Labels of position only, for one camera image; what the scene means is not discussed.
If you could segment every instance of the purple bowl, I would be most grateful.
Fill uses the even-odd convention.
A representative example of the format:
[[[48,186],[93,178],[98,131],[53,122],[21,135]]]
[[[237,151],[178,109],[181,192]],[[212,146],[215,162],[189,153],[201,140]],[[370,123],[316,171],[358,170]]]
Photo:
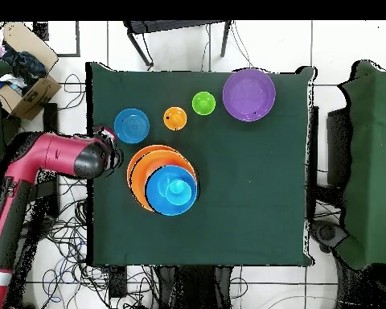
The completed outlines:
[[[233,73],[223,87],[226,110],[241,121],[256,121],[273,107],[276,90],[261,70],[246,68]]]

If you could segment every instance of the stacked bowls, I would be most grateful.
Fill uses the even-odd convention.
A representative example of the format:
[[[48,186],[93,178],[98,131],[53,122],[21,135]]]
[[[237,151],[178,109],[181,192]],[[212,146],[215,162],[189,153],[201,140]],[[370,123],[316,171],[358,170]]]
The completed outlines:
[[[143,208],[164,216],[185,213],[198,195],[193,166],[177,150],[163,145],[145,147],[132,157],[127,184]]]

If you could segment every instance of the chair leg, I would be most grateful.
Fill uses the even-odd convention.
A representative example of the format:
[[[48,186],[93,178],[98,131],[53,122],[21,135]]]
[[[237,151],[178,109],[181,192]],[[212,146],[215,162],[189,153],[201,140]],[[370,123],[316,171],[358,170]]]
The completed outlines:
[[[226,52],[226,43],[228,42],[228,32],[230,31],[230,26],[232,25],[232,20],[226,20],[224,24],[224,33],[223,33],[223,42],[222,42],[222,53],[221,56],[224,57]]]
[[[147,60],[145,54],[143,53],[143,51],[141,50],[140,46],[138,45],[138,42],[136,41],[136,39],[133,37],[133,34],[132,32],[130,31],[127,31],[127,36],[129,37],[130,41],[132,42],[133,46],[136,48],[136,50],[138,51],[138,54],[140,55],[140,57],[143,59],[143,61],[145,62],[146,66],[150,66],[150,61]]]

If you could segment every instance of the orange plate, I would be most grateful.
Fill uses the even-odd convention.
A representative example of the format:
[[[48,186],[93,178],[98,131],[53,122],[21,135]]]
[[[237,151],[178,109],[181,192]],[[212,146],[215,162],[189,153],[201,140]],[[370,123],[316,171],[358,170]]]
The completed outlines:
[[[178,151],[176,149],[173,149],[171,147],[164,146],[164,145],[152,145],[152,146],[147,146],[147,147],[140,149],[140,151],[138,151],[134,155],[134,157],[132,157],[132,159],[129,162],[129,166],[127,167],[127,184],[129,185],[129,187],[130,187],[130,175],[132,173],[134,165],[138,162],[138,160],[143,155],[146,155],[147,153],[150,153],[153,150],[171,150],[171,151],[175,151],[176,153],[178,153]]]
[[[140,205],[149,211],[153,211],[153,209],[146,200],[146,181],[155,170],[167,165],[183,167],[196,179],[193,166],[178,152],[171,150],[154,150],[143,156],[136,163],[131,172],[130,188]]]
[[[186,112],[179,107],[171,107],[164,113],[164,124],[170,130],[181,130],[187,122]]]

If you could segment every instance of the orange bowl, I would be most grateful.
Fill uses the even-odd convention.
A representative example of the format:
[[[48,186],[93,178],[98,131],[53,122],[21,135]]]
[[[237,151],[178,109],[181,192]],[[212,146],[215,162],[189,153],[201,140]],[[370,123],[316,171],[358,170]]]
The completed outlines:
[[[138,203],[149,211],[153,211],[153,209],[147,203],[145,195],[146,181],[154,171],[167,165],[183,167],[196,179],[193,166],[177,151],[153,150],[145,154],[138,160],[131,171],[130,189]]]
[[[129,185],[129,187],[130,187],[130,175],[132,173],[134,165],[138,162],[138,160],[141,157],[143,157],[147,153],[150,153],[151,151],[154,151],[154,150],[171,150],[171,151],[175,151],[178,153],[178,151],[176,149],[173,149],[171,147],[164,146],[164,145],[152,145],[152,146],[147,146],[147,147],[141,148],[140,151],[138,151],[132,157],[132,159],[129,162],[129,166],[127,167],[127,184]]]

